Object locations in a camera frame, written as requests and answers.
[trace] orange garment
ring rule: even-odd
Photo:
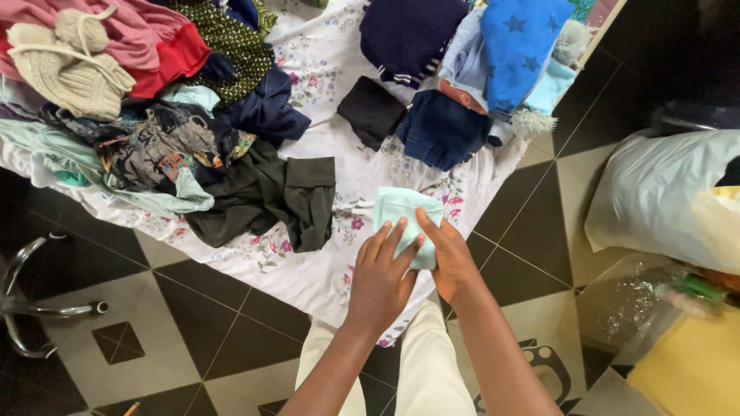
[[[478,101],[475,101],[475,98],[473,98],[467,92],[463,90],[458,90],[457,88],[451,86],[450,81],[447,81],[444,78],[440,79],[440,85],[437,87],[437,89],[443,92],[449,98],[454,99],[455,101],[461,103],[462,105],[466,106],[467,108],[475,112],[478,112],[483,115],[488,114],[488,111],[485,111],[485,109],[480,105],[480,103]]]

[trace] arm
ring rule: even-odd
[[[388,238],[391,224],[386,222],[360,248],[347,318],[280,416],[339,414],[375,341],[403,311],[416,283],[417,271],[406,270],[424,242],[424,234],[393,259],[406,222],[401,218]]]
[[[439,294],[457,313],[488,413],[561,415],[478,273],[465,239],[447,221],[437,227],[421,208],[417,220],[434,242],[437,268],[432,277]]]

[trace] beige knit hat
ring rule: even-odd
[[[8,50],[18,72],[46,99],[75,117],[110,121],[121,112],[121,98],[136,83],[110,55],[99,52],[108,45],[99,22],[116,6],[99,15],[76,9],[57,13],[56,35],[36,24],[16,23],[7,31]]]

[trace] white floral bedsheet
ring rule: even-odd
[[[467,236],[514,171],[528,142],[514,138],[495,160],[493,149],[486,146],[468,163],[449,172],[405,157],[397,138],[387,139],[377,153],[364,148],[336,110],[361,75],[377,78],[359,47],[358,27],[366,2],[331,0],[326,10],[296,0],[266,3],[279,15],[268,41],[275,47],[277,63],[295,79],[292,103],[312,120],[306,134],[299,141],[286,141],[279,154],[284,158],[334,156],[336,161],[334,235],[321,251],[293,253],[282,224],[262,236],[245,234],[213,249],[200,242],[182,218],[160,218],[142,209],[115,209],[107,206],[101,192],[57,190],[80,201],[97,218],[144,231],[196,261],[339,326],[349,304],[357,251],[372,234],[378,187],[405,187],[440,199],[445,217]],[[388,87],[406,102],[414,94],[407,87]],[[29,166],[14,165],[12,160],[5,158],[1,164],[30,174]],[[403,314],[378,341],[381,346],[394,343],[433,289],[430,273],[420,273]]]

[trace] white pants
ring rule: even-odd
[[[314,319],[300,353],[296,389],[329,347],[335,331]],[[475,414],[473,400],[457,368],[455,349],[445,330],[442,312],[436,304],[424,301],[403,336],[396,416]],[[354,380],[339,416],[366,416],[359,378]]]

